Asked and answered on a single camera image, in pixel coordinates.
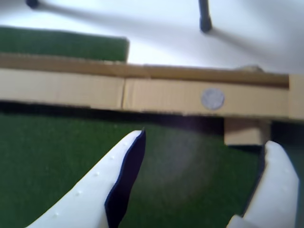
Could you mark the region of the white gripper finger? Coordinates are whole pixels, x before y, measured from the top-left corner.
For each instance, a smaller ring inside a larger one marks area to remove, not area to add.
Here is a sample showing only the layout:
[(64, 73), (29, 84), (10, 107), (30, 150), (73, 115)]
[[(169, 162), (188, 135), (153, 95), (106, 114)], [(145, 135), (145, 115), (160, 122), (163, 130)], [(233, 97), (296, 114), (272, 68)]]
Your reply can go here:
[(145, 154), (145, 130), (127, 134), (31, 228), (116, 228)]
[(265, 144), (265, 167), (242, 216), (234, 215), (229, 228), (294, 228), (299, 178), (284, 148)]

